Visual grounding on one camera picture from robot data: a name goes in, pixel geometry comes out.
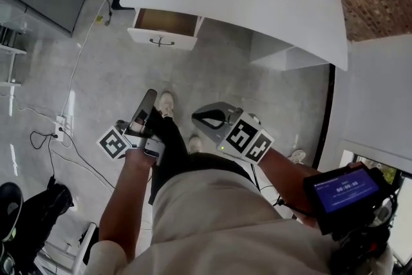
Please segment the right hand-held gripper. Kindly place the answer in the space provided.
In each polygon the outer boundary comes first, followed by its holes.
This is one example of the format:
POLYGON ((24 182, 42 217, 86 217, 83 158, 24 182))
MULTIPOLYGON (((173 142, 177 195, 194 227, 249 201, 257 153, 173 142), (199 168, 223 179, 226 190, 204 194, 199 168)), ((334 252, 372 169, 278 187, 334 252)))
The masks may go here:
POLYGON ((218 151, 253 165, 261 161, 274 142, 256 117, 226 102, 203 106, 191 118, 218 151))

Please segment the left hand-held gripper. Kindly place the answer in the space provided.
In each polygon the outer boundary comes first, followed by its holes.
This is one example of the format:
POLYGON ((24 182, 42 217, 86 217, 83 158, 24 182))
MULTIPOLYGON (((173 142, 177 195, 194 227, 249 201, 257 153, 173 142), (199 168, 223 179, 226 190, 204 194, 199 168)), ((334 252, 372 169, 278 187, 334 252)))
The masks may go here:
POLYGON ((157 95, 154 89, 147 90, 130 122, 118 120, 97 140, 97 146, 109 159, 118 160, 125 157, 127 150, 140 149, 160 165, 164 143, 154 134, 141 132, 151 116, 157 95))

